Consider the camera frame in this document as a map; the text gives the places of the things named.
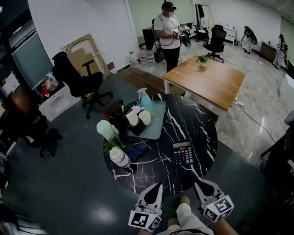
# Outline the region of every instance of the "small plant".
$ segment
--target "small plant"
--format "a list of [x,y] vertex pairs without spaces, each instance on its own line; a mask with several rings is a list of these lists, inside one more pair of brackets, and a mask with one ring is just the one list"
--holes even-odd
[[119,139],[119,135],[116,134],[113,138],[111,138],[108,142],[106,142],[104,144],[104,152],[106,154],[108,154],[110,152],[110,150],[112,150],[113,147],[119,147],[121,150],[123,150],[124,148],[126,147],[131,147],[131,146],[135,146],[135,145],[138,145],[138,144],[141,144],[141,143],[145,143],[149,140],[146,140],[146,141],[142,141],[142,142],[139,142],[139,143],[134,143],[134,144],[131,144],[131,145],[124,145],[120,139]]
[[206,55],[198,56],[197,62],[206,63],[208,60],[208,57]]

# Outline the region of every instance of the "spray bottle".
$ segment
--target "spray bottle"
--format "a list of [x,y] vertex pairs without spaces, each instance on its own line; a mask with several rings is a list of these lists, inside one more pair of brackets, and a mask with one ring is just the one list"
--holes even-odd
[[141,100],[141,106],[146,109],[146,111],[150,112],[151,117],[153,117],[153,102],[150,97],[146,94],[147,88],[142,88],[137,91],[139,95],[139,100]]

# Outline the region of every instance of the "black marble table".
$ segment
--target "black marble table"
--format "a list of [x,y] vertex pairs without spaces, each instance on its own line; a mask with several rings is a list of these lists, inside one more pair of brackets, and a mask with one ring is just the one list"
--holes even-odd
[[[148,150],[138,162],[132,163],[137,165],[135,173],[128,173],[117,166],[108,154],[104,154],[104,159],[113,177],[125,188],[140,194],[150,185],[162,182],[164,194],[174,195],[191,188],[195,177],[203,178],[208,172],[216,156],[217,133],[204,109],[192,100],[171,94],[150,97],[166,102],[164,122],[158,140],[142,143],[148,146]],[[132,102],[127,108],[130,109],[136,103]],[[175,167],[172,143],[185,140],[192,142],[196,159],[191,166]]]

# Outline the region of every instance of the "light blue tray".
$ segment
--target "light blue tray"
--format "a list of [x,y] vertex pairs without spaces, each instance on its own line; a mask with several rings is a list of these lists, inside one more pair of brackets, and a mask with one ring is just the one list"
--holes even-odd
[[151,117],[151,123],[146,126],[145,130],[137,136],[130,130],[127,130],[127,135],[132,137],[139,137],[144,139],[157,140],[160,138],[162,123],[164,122],[166,103],[164,101],[153,101],[153,113],[154,117]]

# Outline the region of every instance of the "wooden frame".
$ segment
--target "wooden frame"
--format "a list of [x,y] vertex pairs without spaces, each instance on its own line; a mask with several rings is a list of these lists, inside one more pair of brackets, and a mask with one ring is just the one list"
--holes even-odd
[[90,43],[90,45],[91,45],[91,47],[92,47],[92,49],[94,51],[93,57],[97,57],[97,60],[99,62],[98,67],[99,67],[99,65],[101,65],[103,67],[103,69],[104,69],[104,71],[103,71],[103,77],[106,78],[107,76],[110,75],[110,71],[109,71],[106,63],[104,62],[104,60],[103,60],[103,58],[102,58],[102,56],[100,54],[100,51],[98,50],[98,48],[97,48],[97,46],[96,46],[96,44],[94,42],[94,39],[92,38],[91,34],[87,34],[87,35],[85,35],[83,37],[80,37],[79,39],[76,39],[75,41],[73,41],[70,44],[66,45],[64,47],[65,52],[67,54],[69,54],[71,52],[71,50],[72,50],[72,48],[73,48],[74,45],[76,45],[76,44],[78,44],[78,43],[80,43],[82,41],[85,41],[85,40],[88,40],[89,41],[89,43]]

